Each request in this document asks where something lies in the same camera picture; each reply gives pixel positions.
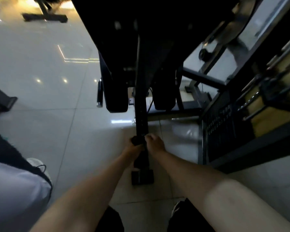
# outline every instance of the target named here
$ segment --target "wire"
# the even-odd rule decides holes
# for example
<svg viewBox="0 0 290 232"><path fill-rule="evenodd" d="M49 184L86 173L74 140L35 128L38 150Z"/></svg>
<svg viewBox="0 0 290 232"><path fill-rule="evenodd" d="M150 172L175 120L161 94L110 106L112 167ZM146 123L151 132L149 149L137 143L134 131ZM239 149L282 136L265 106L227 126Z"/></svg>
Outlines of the wire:
<svg viewBox="0 0 290 232"><path fill-rule="evenodd" d="M46 165L45 165L45 164L41 164L41 165L39 165L39 166L36 166L36 168L41 167L41 166L44 166L44 167L45 167L45 169L44 169L44 171L43 171L43 173L45 173L45 171L46 171Z"/></svg>
<svg viewBox="0 0 290 232"><path fill-rule="evenodd" d="M149 88L149 89L150 89L150 91L151 91L152 101L151 101L151 104L149 105L149 108L148 108L148 110L147 110L147 114L149 113L149 110L151 109L151 105L152 105L152 103L154 102L154 95L152 94L152 90L151 90L151 88Z"/></svg>

